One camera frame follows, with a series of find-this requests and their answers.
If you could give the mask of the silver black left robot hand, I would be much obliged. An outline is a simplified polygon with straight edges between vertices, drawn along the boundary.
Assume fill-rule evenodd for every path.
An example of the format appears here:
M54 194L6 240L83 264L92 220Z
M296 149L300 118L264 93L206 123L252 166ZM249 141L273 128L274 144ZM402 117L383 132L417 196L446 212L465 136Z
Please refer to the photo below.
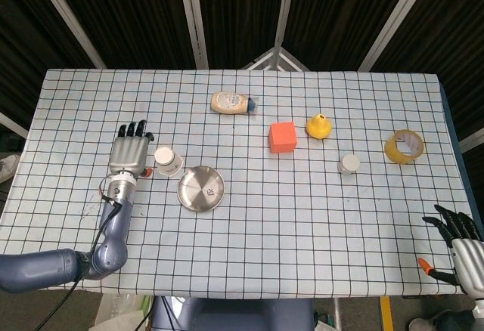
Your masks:
M112 174L129 172L138 177L147 173L147 150L149 143L154 141L154 135L145 131L146 124L143 119L119 127L109 159Z

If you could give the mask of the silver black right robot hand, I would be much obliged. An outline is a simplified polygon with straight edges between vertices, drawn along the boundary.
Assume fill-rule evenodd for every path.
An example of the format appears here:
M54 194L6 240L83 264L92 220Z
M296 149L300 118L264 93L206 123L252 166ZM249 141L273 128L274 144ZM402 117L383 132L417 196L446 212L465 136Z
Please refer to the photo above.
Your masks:
M424 216L422 220L441 234L452 256L453 272L438 271L422 258L417 263L427 276L459 286L472 299L483 300L483 238L475 222L463 212L453 212L439 204L434 208L442 219Z

